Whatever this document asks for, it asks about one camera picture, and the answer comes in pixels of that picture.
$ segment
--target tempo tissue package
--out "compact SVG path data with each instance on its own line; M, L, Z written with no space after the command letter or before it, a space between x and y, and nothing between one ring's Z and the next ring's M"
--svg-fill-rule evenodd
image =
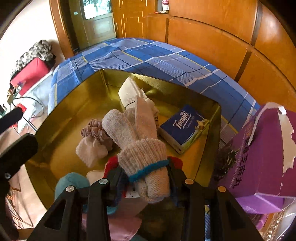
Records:
M200 136L208 123L208 119L187 104L160 126L159 134L182 154Z
M294 129L295 112L267 103L219 150L218 185L225 186L247 213L279 212L296 197Z

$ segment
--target screw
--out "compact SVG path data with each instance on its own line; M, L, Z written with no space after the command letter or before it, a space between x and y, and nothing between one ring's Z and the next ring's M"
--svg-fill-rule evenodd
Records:
M107 184L107 183L108 183L108 180L105 179L105 178L102 178L102 179L99 181L99 184L101 184L101 185L105 185L105 184Z
M220 186L220 187L218 187L218 191L219 192L226 192L226 187Z
M74 190L74 187L73 186L66 187L66 191L67 192L72 192L73 190Z
M5 177L5 179L9 179L11 177L11 175L8 172L6 172L6 173L4 173L4 177Z
M194 181L192 179L186 179L185 183L188 184L188 185L191 185L191 184L194 183Z

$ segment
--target blue plaid bedsheet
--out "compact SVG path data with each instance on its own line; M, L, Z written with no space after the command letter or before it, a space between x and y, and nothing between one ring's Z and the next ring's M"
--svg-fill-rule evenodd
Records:
M48 113L75 87L100 69L119 69L186 86L222 108L220 147L231 140L259 109L238 83L200 57L148 39L113 39L59 64L53 72Z

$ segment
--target door window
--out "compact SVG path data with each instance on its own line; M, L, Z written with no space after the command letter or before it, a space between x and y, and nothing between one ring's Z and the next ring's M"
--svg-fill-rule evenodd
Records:
M85 19L111 13L110 0L83 0Z

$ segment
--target ruffled fabric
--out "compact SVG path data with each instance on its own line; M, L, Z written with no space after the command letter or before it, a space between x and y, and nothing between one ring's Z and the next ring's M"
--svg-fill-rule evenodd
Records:
M82 137L93 137L101 145L104 145L108 151L112 150L113 140L103 129L101 120L91 119L87 126L81 130L81 135Z

